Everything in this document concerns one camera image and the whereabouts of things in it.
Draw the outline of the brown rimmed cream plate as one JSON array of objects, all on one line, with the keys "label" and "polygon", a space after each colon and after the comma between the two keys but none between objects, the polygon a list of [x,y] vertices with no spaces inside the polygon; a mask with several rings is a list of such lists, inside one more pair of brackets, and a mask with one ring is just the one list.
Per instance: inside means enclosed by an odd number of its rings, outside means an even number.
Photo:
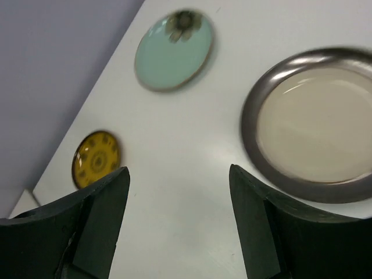
[{"label": "brown rimmed cream plate", "polygon": [[316,48],[277,63],[254,84],[241,114],[254,167],[308,201],[371,197],[371,50]]}]

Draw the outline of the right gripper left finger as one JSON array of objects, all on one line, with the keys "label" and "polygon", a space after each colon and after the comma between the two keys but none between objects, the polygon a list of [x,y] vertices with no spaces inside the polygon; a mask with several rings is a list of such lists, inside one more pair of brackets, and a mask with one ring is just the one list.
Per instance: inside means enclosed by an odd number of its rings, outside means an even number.
[{"label": "right gripper left finger", "polygon": [[1,219],[1,278],[108,278],[130,187],[120,167],[91,185]]}]

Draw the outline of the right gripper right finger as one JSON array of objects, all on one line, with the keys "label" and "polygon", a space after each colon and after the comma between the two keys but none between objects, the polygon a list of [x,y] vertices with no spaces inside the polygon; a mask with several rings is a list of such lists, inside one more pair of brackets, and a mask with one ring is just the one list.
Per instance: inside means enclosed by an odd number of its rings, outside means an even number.
[{"label": "right gripper right finger", "polygon": [[370,278],[371,220],[330,213],[238,165],[230,195],[248,278]]}]

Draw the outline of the light green floral plate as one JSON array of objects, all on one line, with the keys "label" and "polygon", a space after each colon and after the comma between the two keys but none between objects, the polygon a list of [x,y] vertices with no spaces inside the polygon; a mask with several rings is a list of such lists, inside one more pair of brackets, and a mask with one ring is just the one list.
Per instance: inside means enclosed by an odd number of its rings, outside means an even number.
[{"label": "light green floral plate", "polygon": [[212,54],[215,31],[201,10],[177,9],[154,23],[134,58],[137,81],[153,92],[174,91],[190,82]]}]

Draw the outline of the yellow amber plate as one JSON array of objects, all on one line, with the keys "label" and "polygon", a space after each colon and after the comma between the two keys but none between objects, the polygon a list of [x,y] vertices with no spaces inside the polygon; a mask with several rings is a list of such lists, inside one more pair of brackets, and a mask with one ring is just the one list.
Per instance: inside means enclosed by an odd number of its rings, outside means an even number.
[{"label": "yellow amber plate", "polygon": [[118,169],[121,165],[119,140],[110,132],[88,134],[77,147],[71,163],[74,186],[83,189]]}]

